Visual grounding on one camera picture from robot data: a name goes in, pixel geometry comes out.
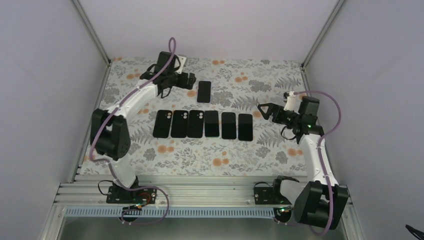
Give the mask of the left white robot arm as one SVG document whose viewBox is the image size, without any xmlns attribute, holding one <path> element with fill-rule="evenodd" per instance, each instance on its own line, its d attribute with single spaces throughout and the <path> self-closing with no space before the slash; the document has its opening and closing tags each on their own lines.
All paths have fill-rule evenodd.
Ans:
<svg viewBox="0 0 424 240">
<path fill-rule="evenodd" d="M 165 98 L 164 90 L 193 88 L 195 74 L 183 71 L 187 59 L 185 55 L 160 52 L 157 62 L 140 75 L 126 96 L 91 115 L 89 159 L 95 161 L 94 152 L 103 156 L 101 160 L 107 162 L 114 183 L 120 187 L 119 196 L 128 203 L 134 202 L 140 191 L 134 185 L 137 176 L 125 159 L 131 146 L 128 124 L 149 101 Z"/>
</svg>

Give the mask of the black phone case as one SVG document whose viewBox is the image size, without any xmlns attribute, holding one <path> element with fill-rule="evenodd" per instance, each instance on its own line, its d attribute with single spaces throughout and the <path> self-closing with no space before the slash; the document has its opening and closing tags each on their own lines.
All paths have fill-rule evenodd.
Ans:
<svg viewBox="0 0 424 240">
<path fill-rule="evenodd" d="M 172 138 L 186 138 L 188 129 L 189 112 L 187 110 L 175 110 L 173 112 L 171 132 Z"/>
<path fill-rule="evenodd" d="M 204 112 L 191 110 L 188 115 L 187 137 L 202 138 L 204 133 Z"/>
<path fill-rule="evenodd" d="M 171 110 L 159 110 L 157 112 L 152 132 L 154 138 L 166 139 L 169 137 L 172 114 Z"/>
</svg>

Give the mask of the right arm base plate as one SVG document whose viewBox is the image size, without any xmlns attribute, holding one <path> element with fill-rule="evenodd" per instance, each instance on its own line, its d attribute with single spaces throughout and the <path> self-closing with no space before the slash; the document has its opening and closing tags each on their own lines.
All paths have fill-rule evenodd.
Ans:
<svg viewBox="0 0 424 240">
<path fill-rule="evenodd" d="M 255 186 L 253 197 L 256 205 L 291 205 L 292 203 L 272 186 Z"/>
</svg>

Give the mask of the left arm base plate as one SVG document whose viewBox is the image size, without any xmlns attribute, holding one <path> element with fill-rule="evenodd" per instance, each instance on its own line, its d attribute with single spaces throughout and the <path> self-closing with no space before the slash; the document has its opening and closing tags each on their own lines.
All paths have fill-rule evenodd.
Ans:
<svg viewBox="0 0 424 240">
<path fill-rule="evenodd" d="M 112 185 L 108 189 L 106 202 L 108 204 L 145 205 L 155 204 L 157 190 L 146 188 L 137 191 L 128 191 L 117 185 Z"/>
</svg>

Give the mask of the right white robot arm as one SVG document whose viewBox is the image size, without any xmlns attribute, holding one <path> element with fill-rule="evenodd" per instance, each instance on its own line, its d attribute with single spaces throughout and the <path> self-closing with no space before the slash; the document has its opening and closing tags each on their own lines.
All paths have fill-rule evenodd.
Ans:
<svg viewBox="0 0 424 240">
<path fill-rule="evenodd" d="M 294 97 L 288 96 L 285 106 L 263 103 L 257 108 L 264 119 L 292 130 L 293 139 L 303 152 L 307 183 L 290 176 L 277 176 L 266 187 L 269 197 L 255 193 L 255 202 L 282 205 L 275 214 L 288 213 L 297 224 L 321 228 L 317 235 L 322 236 L 338 226 L 349 193 L 336 180 L 325 151 L 327 134 L 317 124 L 319 99 L 305 96 L 298 111 L 294 111 L 294 106 Z"/>
</svg>

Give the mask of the teal phone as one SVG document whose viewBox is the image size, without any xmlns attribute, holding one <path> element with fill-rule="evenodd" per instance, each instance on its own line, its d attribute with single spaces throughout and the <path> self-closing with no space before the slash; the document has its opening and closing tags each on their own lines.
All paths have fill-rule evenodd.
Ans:
<svg viewBox="0 0 424 240">
<path fill-rule="evenodd" d="M 220 136 L 218 111 L 206 110 L 204 112 L 204 134 L 207 138 L 217 138 Z"/>
</svg>

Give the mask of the black phone row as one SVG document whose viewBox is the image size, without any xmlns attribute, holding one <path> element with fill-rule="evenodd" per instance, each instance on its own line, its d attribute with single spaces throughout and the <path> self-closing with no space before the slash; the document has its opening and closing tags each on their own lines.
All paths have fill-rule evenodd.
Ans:
<svg viewBox="0 0 424 240">
<path fill-rule="evenodd" d="M 234 112 L 223 112 L 221 114 L 221 137 L 225 140 L 237 138 L 236 114 Z"/>
<path fill-rule="evenodd" d="M 253 141 L 253 116 L 251 114 L 240 113 L 238 115 L 238 140 Z"/>
<path fill-rule="evenodd" d="M 200 104 L 209 104 L 211 102 L 211 87 L 210 81 L 199 81 L 197 89 L 196 101 Z"/>
</svg>

